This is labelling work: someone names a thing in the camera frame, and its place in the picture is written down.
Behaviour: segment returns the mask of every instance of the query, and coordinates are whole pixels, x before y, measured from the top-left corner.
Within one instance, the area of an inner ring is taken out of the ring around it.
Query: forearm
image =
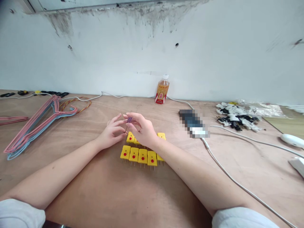
[[[212,216],[217,210],[238,206],[257,210],[256,202],[247,193],[204,161],[162,139],[152,149],[180,176]]]
[[[45,209],[99,151],[95,141],[83,145],[24,179],[0,201],[13,198]]]

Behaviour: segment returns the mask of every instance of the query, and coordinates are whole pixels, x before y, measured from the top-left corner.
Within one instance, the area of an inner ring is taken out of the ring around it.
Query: person's left hand
[[[125,133],[126,130],[120,126],[126,123],[127,120],[118,120],[120,117],[121,113],[108,121],[107,127],[100,136],[94,140],[100,150],[113,146],[127,135],[127,133]]]

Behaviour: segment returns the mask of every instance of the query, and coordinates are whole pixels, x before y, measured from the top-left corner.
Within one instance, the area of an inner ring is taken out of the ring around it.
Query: person's right hand
[[[127,112],[126,115],[123,115],[125,119],[128,117],[132,117],[131,123],[126,123],[128,126],[128,131],[131,131],[134,137],[138,140],[138,142],[146,147],[153,149],[154,145],[159,140],[159,137],[154,131],[152,122],[150,120],[146,120],[142,114]]]

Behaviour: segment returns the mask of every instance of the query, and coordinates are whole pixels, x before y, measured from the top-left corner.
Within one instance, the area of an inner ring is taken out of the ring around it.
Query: bottle cap
[[[162,79],[168,79],[169,78],[169,75],[168,74],[164,74],[163,76],[162,76]]]

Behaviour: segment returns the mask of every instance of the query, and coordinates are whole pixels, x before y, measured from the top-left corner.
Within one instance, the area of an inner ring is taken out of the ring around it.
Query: white sleeve
[[[245,207],[217,211],[212,228],[279,228],[265,216]]]
[[[41,228],[44,222],[44,210],[15,199],[0,201],[0,228]]]

